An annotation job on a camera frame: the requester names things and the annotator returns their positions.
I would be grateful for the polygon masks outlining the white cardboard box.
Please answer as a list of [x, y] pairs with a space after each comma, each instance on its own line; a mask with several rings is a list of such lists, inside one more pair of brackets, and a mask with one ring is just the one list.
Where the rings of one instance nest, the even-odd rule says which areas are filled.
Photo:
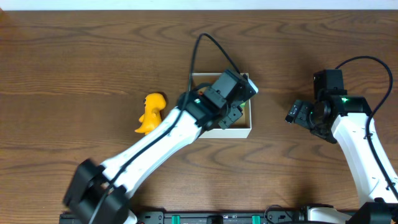
[[[194, 73], [193, 87], [201, 83], [214, 83], [221, 73]], [[252, 130], [251, 100], [247, 100], [242, 107], [243, 115], [228, 129], [214, 128], [204, 132], [202, 139], [246, 139]]]

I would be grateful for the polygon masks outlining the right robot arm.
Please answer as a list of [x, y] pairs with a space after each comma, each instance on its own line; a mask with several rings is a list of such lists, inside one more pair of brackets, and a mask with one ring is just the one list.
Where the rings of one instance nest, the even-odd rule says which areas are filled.
[[363, 96], [349, 96], [341, 70], [313, 75], [315, 102], [296, 100], [285, 118], [342, 149], [360, 208], [353, 214], [329, 205], [306, 206], [295, 223], [397, 223], [397, 174], [381, 146]]

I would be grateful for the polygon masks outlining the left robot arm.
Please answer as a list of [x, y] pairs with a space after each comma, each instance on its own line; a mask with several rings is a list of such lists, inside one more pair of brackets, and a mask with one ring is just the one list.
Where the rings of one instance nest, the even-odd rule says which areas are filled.
[[158, 127], [124, 152], [99, 165], [87, 159], [76, 168], [63, 204], [81, 223], [137, 223], [130, 199], [143, 181], [204, 132], [230, 127], [243, 115], [241, 104], [258, 93], [247, 75], [233, 70], [200, 86], [203, 93], [189, 88]]

